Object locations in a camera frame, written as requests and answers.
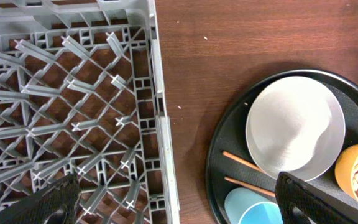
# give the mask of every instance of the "round tray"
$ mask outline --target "round tray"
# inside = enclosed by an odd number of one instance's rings
[[[222,152],[227,151],[253,162],[245,139],[246,117],[250,106],[266,86],[276,80],[290,76],[313,78],[328,87],[338,99],[345,117],[346,135],[342,150],[358,144],[358,86],[356,84],[331,72],[310,69],[291,70],[263,79],[246,90],[227,109],[215,130],[209,147],[206,161],[206,190],[209,206],[217,223],[229,223],[224,211],[224,199],[232,189],[238,187],[236,184],[225,181],[225,176],[274,192],[274,179],[224,157]],[[358,203],[337,185],[334,165],[323,175],[308,183],[358,209]],[[267,198],[276,202],[273,197]]]

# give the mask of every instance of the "gray dish rack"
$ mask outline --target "gray dish rack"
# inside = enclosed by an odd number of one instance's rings
[[[64,175],[77,223],[179,223],[154,0],[0,0],[0,211]]]

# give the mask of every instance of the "white bowl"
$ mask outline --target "white bowl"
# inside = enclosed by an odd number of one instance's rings
[[[345,136],[339,102],[320,82],[287,77],[266,87],[252,104],[246,141],[255,163],[269,176],[287,171],[309,181],[337,159]]]

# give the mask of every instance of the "chopstick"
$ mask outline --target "chopstick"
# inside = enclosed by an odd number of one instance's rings
[[[248,162],[248,161],[245,161],[245,160],[241,159],[241,158],[238,157],[238,156],[235,156],[235,155],[231,154],[230,152],[223,151],[223,155],[226,156],[226,157],[228,157],[228,158],[230,158],[230,159],[232,159],[232,160],[234,160],[234,161],[237,161],[237,162],[239,162],[239,163],[241,163],[241,164],[243,164],[243,165],[245,165],[245,166],[247,166],[247,167],[253,168],[253,169],[256,170],[256,171],[259,171],[259,172],[261,172],[261,173],[263,173],[263,174],[266,174],[266,173],[265,173],[263,170],[261,170],[259,167],[253,165],[252,163],[250,163],[250,162]]]
[[[259,193],[262,193],[262,194],[265,194],[265,195],[268,195],[268,196],[271,196],[271,197],[276,197],[274,192],[271,192],[269,190],[254,186],[252,184],[247,184],[247,183],[241,182],[240,180],[236,180],[236,179],[233,179],[233,178],[230,178],[230,177],[224,177],[224,179],[229,181],[229,182],[232,182],[233,184],[238,184],[238,185],[241,185],[241,186],[246,187],[248,189],[257,191]]]

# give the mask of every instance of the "yellow bowl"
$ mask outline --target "yellow bowl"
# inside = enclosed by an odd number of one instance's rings
[[[348,147],[341,153],[335,165],[335,178],[340,188],[358,201],[352,188],[353,168],[358,161],[358,145]]]

